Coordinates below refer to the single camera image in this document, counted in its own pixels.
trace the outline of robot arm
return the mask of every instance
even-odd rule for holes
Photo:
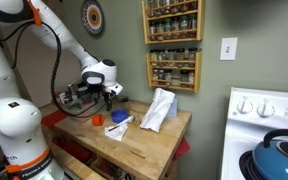
[[[59,38],[62,49],[68,49],[79,60],[81,76],[86,84],[102,85],[106,94],[118,95],[122,86],[115,80],[115,63],[111,60],[98,62],[41,0],[31,2],[39,9],[41,21],[48,24],[57,36],[45,25],[30,26],[34,34],[50,48],[57,47],[55,40]],[[27,0],[0,0],[0,27],[32,18]],[[19,96],[15,75],[0,47],[0,145],[11,169],[8,172],[21,175],[23,179],[42,179],[49,174],[56,180],[62,179],[64,172],[51,157],[40,122],[38,108]]]
[[[39,11],[40,20],[57,34],[62,49],[74,54],[80,62],[81,76],[87,85],[100,84],[103,91],[118,95],[123,87],[116,82],[116,65],[111,60],[98,62],[73,37],[62,21],[41,0],[29,0]],[[0,26],[32,20],[33,14],[26,0],[0,0]],[[33,33],[48,47],[56,49],[54,34],[45,26],[31,26]]]
[[[62,21],[41,0],[32,0],[32,4],[39,9],[41,21],[51,26],[58,35],[62,49],[68,49],[80,61],[82,80],[88,85],[101,84],[104,92],[118,95],[123,87],[115,80],[115,63],[112,60],[98,62],[77,42]],[[56,48],[55,37],[46,26],[34,26],[32,30],[44,44]]]

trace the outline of stove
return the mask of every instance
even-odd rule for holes
[[[288,129],[288,93],[233,87],[227,117],[221,179],[244,180],[241,168],[254,170],[250,154],[265,134]]]

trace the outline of decorative plate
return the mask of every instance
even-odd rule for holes
[[[82,4],[82,22],[85,29],[92,35],[99,35],[104,26],[104,15],[96,0],[85,0]]]

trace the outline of stove knob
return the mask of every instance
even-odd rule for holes
[[[243,102],[241,102],[237,105],[237,110],[241,114],[247,114],[253,110],[253,104],[250,101],[248,101],[247,99],[244,99]]]
[[[260,105],[257,108],[257,113],[263,118],[268,118],[275,113],[275,109],[271,103],[269,103],[269,102],[267,102],[267,100],[265,100],[264,104]]]

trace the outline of cable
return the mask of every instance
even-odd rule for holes
[[[0,38],[0,41],[7,41],[8,39],[10,39],[11,37],[13,37],[15,35],[16,32],[18,32],[19,30],[20,33],[17,37],[17,40],[16,40],[16,46],[15,46],[15,56],[14,56],[14,63],[13,65],[11,66],[12,69],[14,69],[17,65],[17,54],[18,54],[18,47],[19,47],[19,42],[20,42],[20,39],[22,37],[22,34],[23,32],[31,25],[34,25],[34,21],[29,21],[29,22],[26,22],[22,25],[20,25],[19,27],[17,27],[10,35],[8,35],[6,38],[4,39],[1,39]],[[105,106],[105,104],[103,106],[101,106],[95,113],[92,113],[91,115],[87,115],[87,116],[78,116],[78,115],[81,115],[82,113],[86,112],[87,110],[89,110],[90,108],[94,107],[95,105],[97,105],[98,103],[95,103],[89,107],[87,107],[85,110],[83,110],[82,112],[79,112],[78,114],[72,114],[72,113],[69,113],[67,111],[65,111],[57,102],[56,100],[56,97],[55,97],[55,90],[54,90],[54,86],[55,86],[55,79],[56,79],[56,73],[57,73],[57,69],[58,69],[58,66],[59,66],[59,63],[60,63],[60,57],[61,57],[61,51],[62,51],[62,47],[61,47],[61,42],[60,42],[60,39],[59,37],[57,36],[57,34],[55,33],[55,31],[46,23],[42,22],[43,25],[45,25],[46,27],[48,27],[51,32],[53,33],[53,35],[55,36],[55,40],[56,40],[56,43],[57,43],[57,55],[56,55],[56,60],[55,60],[55,64],[54,64],[54,67],[53,67],[53,72],[52,72],[52,77],[51,77],[51,95],[52,95],[52,100],[55,104],[55,106],[60,110],[62,111],[64,114],[66,115],[69,115],[69,116],[73,116],[73,117],[76,117],[76,118],[86,118],[86,117],[91,117],[93,116],[94,114],[96,114],[97,112],[99,112],[101,109],[103,109],[103,107]]]
[[[55,31],[46,23],[42,22],[43,25],[45,25],[46,27],[48,27],[53,35],[55,36],[55,40],[56,40],[56,43],[57,43],[57,54],[56,54],[56,60],[55,60],[55,64],[54,64],[54,67],[53,67],[53,72],[52,72],[52,77],[51,77],[51,96],[52,96],[52,100],[53,100],[53,103],[55,104],[55,106],[60,110],[62,111],[64,114],[68,115],[68,116],[73,116],[73,117],[76,117],[76,118],[87,118],[87,117],[91,117],[93,116],[94,114],[98,113],[104,106],[105,104],[100,107],[96,112],[90,114],[90,115],[86,115],[86,116],[78,116],[80,114],[82,114],[83,112],[85,112],[86,110],[88,110],[89,108],[95,106],[97,103],[95,103],[94,105],[88,107],[87,109],[85,109],[84,111],[78,113],[78,114],[72,114],[72,113],[69,113],[67,111],[65,111],[61,105],[59,105],[59,103],[57,102],[56,100],[56,97],[55,97],[55,79],[56,79],[56,73],[57,73],[57,69],[58,69],[58,66],[59,66],[59,63],[60,63],[60,58],[61,58],[61,51],[62,51],[62,46],[61,46],[61,41],[59,39],[59,37],[57,36],[57,34],[55,33]]]
[[[16,45],[15,45],[15,57],[14,57],[14,63],[13,65],[11,66],[12,69],[14,69],[17,65],[17,54],[18,54],[18,46],[19,46],[19,42],[20,42],[20,39],[22,37],[22,34],[23,32],[25,31],[26,28],[28,28],[29,26],[35,24],[34,21],[29,21],[29,22],[26,22],[22,25],[20,25],[19,27],[17,27],[9,36],[7,36],[5,39],[1,39],[0,38],[0,42],[1,41],[7,41],[8,39],[10,39],[11,37],[13,37],[15,35],[15,33],[17,31],[19,31],[21,29],[21,32],[20,34],[18,35],[17,37],[17,40],[16,40]]]

